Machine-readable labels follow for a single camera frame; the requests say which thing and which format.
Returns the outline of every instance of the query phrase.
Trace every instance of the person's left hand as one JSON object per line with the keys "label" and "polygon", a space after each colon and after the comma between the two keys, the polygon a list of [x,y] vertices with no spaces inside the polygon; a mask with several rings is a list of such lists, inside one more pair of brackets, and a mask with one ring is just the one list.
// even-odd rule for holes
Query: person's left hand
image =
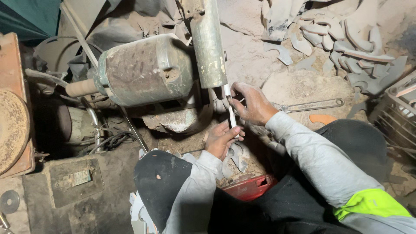
{"label": "person's left hand", "polygon": [[[223,161],[230,145],[236,140],[244,140],[243,136],[245,136],[245,132],[242,129],[243,127],[240,126],[235,126],[230,129],[228,120],[217,124],[209,132],[208,139],[205,143],[205,150]],[[234,139],[238,134],[240,134],[239,139]]]}

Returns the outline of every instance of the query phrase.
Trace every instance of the orange plastic piece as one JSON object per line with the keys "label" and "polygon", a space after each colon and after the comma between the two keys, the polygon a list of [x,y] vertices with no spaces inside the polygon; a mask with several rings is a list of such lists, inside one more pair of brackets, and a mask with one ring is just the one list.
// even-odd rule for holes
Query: orange plastic piece
{"label": "orange plastic piece", "polygon": [[337,120],[337,118],[331,115],[309,115],[309,119],[312,123],[320,122],[324,125],[327,125],[330,122]]}

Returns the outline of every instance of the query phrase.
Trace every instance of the sleeve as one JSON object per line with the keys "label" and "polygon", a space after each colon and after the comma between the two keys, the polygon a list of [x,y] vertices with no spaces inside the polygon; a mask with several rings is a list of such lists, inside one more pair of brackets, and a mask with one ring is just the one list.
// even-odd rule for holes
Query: sleeve
{"label": "sleeve", "polygon": [[365,234],[416,233],[416,219],[336,145],[276,113],[266,124],[343,224]]}
{"label": "sleeve", "polygon": [[221,165],[221,160],[202,151],[173,202],[163,233],[207,233],[216,188],[215,175]]}
{"label": "sleeve", "polygon": [[383,189],[359,169],[349,157],[325,137],[296,122],[283,111],[266,124],[278,142],[318,192],[333,207],[341,207],[358,191]]}

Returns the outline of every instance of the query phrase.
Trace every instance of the neon yellow patch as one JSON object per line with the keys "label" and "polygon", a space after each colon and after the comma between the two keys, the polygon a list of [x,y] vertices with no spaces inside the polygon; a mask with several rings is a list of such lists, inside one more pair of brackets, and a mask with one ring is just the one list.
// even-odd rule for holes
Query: neon yellow patch
{"label": "neon yellow patch", "polygon": [[338,220],[350,213],[373,214],[381,217],[392,215],[412,217],[400,203],[382,189],[359,191],[344,206],[334,208],[334,215]]}

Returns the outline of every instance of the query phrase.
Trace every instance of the metal washer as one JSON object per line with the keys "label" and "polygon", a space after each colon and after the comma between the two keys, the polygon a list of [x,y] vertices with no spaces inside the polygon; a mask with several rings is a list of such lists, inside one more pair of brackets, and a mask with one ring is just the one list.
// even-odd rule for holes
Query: metal washer
{"label": "metal washer", "polygon": [[0,211],[4,214],[11,214],[16,212],[20,205],[19,194],[15,190],[5,191],[0,197]]}

